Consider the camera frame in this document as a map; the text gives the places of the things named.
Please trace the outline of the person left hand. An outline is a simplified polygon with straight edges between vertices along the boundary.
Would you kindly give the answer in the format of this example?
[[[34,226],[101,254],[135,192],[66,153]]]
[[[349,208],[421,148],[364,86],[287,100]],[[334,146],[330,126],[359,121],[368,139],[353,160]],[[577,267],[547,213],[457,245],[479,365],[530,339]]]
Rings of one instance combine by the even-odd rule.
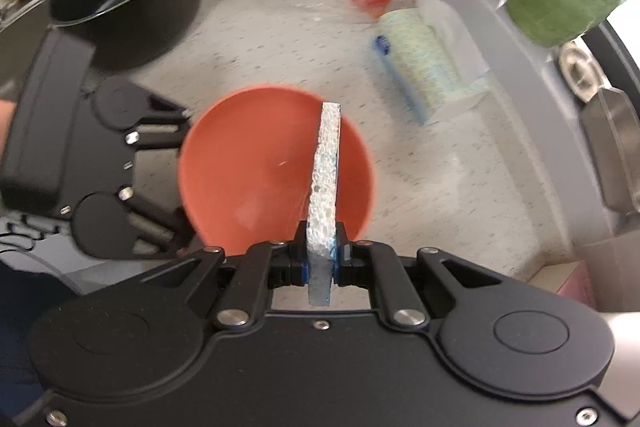
[[[8,139],[14,112],[14,102],[6,100],[0,101],[0,158],[2,158],[4,148],[6,147],[6,140]]]

